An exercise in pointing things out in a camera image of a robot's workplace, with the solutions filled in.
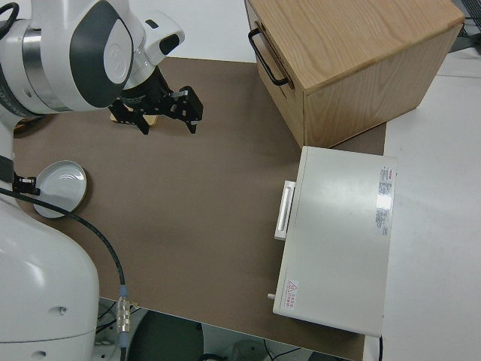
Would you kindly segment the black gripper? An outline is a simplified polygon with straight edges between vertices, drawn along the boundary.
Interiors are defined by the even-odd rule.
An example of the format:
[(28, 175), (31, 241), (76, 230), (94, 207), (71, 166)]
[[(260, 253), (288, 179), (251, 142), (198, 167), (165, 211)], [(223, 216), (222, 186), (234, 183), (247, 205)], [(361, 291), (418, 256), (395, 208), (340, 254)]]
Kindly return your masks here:
[(136, 126), (144, 135), (150, 125), (146, 115), (174, 116), (183, 121), (191, 134), (203, 117), (203, 104), (190, 86), (174, 92), (159, 69), (141, 84), (122, 91), (120, 100), (108, 107), (115, 123)]

